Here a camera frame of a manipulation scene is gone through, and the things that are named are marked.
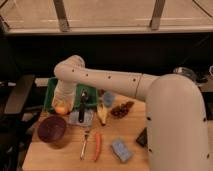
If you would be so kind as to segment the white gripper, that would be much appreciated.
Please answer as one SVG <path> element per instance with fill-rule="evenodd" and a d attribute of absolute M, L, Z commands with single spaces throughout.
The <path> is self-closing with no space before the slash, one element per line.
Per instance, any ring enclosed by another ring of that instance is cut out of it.
<path fill-rule="evenodd" d="M 76 96 L 77 84 L 74 82 L 65 82 L 59 80 L 54 90 L 52 107 L 56 109 L 58 106 L 72 110 Z"/>

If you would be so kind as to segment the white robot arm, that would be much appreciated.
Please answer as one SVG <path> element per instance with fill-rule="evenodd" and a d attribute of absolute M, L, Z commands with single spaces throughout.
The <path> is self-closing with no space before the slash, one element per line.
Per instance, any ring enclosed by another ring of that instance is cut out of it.
<path fill-rule="evenodd" d="M 54 75 L 62 99 L 81 83 L 145 102 L 150 171 L 209 171 L 204 99 L 189 78 L 87 69 L 77 55 L 58 63 Z"/>

